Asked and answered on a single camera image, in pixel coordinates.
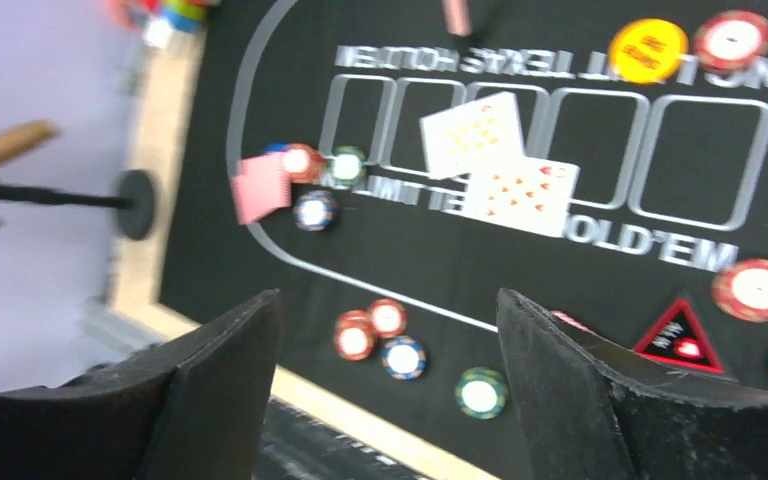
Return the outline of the blue small blind button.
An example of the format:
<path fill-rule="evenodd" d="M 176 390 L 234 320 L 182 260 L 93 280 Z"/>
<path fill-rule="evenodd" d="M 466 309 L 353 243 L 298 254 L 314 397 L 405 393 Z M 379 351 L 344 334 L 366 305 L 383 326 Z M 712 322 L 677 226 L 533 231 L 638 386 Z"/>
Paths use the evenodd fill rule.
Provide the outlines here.
<path fill-rule="evenodd" d="M 283 153 L 285 152 L 289 147 L 289 144 L 287 143 L 271 143 L 268 144 L 264 149 L 264 154 L 272 154 L 272 153 Z"/>

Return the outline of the ten of diamonds card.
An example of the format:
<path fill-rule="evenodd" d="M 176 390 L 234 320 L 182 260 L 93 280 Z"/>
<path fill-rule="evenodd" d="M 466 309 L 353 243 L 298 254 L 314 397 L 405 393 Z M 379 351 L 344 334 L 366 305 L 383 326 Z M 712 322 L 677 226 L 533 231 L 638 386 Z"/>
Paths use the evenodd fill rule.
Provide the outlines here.
<path fill-rule="evenodd" d="M 500 92 L 420 119 L 432 180 L 471 173 L 484 160 L 525 153 L 517 97 Z"/>

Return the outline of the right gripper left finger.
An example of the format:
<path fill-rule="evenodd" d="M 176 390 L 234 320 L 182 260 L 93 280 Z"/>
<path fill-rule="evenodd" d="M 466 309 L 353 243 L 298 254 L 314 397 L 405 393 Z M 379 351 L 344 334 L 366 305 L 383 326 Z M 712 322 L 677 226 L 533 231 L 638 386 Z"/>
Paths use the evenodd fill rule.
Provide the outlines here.
<path fill-rule="evenodd" d="M 247 479 L 282 336 L 267 290 L 57 388 L 0 393 L 0 479 Z"/>

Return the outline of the red poker chip stack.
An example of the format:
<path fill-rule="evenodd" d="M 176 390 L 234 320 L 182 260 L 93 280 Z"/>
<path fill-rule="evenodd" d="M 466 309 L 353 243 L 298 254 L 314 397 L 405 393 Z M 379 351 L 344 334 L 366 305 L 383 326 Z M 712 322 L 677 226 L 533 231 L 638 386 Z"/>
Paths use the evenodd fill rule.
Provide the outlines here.
<path fill-rule="evenodd" d="M 364 310 L 351 310 L 340 315 L 335 324 L 334 345 L 345 360 L 360 361 L 375 349 L 377 335 Z"/>

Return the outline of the single red poker chip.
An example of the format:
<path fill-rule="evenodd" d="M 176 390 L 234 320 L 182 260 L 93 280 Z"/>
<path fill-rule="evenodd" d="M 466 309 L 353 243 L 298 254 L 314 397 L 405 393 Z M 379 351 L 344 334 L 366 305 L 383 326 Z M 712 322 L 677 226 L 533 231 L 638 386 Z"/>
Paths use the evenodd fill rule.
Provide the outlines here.
<path fill-rule="evenodd" d="M 290 182 L 313 184 L 326 170 L 325 158 L 306 144 L 287 144 L 281 153 L 282 166 Z"/>

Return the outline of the yellow big blind button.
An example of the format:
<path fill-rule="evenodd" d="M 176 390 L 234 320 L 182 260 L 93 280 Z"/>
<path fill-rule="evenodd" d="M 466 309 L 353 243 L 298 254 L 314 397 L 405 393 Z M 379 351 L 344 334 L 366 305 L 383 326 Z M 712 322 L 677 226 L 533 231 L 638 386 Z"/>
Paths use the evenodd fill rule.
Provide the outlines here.
<path fill-rule="evenodd" d="M 688 37 L 681 27 L 663 19 L 639 19 L 614 36 L 608 49 L 608 66 L 621 80 L 658 83 L 679 69 L 687 51 Z"/>

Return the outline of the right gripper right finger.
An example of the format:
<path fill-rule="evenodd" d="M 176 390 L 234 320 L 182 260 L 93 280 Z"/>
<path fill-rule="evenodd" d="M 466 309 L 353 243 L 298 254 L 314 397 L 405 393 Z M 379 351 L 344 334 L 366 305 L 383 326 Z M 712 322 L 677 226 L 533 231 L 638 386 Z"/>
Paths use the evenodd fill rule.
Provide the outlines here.
<path fill-rule="evenodd" d="M 536 479 L 768 479 L 768 391 L 648 360 L 511 289 L 499 342 Z"/>

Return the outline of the single playing card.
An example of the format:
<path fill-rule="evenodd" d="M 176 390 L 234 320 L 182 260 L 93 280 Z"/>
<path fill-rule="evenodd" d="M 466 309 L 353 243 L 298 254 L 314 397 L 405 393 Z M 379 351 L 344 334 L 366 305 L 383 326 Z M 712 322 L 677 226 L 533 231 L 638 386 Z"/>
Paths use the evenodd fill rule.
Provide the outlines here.
<path fill-rule="evenodd" d="M 291 184 L 278 153 L 239 160 L 230 184 L 241 225 L 258 222 L 291 205 Z"/>

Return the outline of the black red all-in triangle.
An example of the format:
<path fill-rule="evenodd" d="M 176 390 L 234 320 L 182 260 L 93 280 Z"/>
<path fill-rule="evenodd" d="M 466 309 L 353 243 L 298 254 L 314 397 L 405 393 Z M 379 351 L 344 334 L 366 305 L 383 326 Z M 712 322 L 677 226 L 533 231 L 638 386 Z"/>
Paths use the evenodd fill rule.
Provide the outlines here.
<path fill-rule="evenodd" d="M 632 351 L 649 360 L 705 374 L 725 375 L 692 304 L 678 297 Z"/>

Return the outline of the blue poker chip stack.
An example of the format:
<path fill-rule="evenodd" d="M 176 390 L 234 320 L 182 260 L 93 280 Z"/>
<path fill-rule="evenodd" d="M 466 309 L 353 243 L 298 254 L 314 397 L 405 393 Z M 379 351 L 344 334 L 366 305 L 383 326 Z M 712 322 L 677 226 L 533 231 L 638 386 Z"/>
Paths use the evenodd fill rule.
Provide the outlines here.
<path fill-rule="evenodd" d="M 382 365 L 392 378 L 413 380 L 426 369 L 427 357 L 424 347 L 409 336 L 397 336 L 385 342 L 382 351 Z"/>

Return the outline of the green poker chip stack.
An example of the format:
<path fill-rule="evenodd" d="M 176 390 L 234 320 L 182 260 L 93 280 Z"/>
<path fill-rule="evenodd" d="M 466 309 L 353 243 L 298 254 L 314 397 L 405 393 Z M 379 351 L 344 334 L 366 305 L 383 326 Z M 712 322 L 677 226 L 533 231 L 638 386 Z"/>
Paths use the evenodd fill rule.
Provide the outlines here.
<path fill-rule="evenodd" d="M 456 385 L 455 399 L 462 413 L 489 420 L 498 417 L 509 398 L 504 376 L 487 367 L 465 370 Z"/>

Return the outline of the single green poker chip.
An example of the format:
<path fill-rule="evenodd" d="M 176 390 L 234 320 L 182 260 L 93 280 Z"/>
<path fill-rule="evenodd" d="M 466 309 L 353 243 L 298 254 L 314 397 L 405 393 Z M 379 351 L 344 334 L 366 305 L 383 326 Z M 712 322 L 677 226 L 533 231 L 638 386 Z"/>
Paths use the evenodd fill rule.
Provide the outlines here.
<path fill-rule="evenodd" d="M 329 174 L 336 187 L 354 187 L 366 175 L 365 153 L 354 146 L 337 147 L 329 163 Z"/>

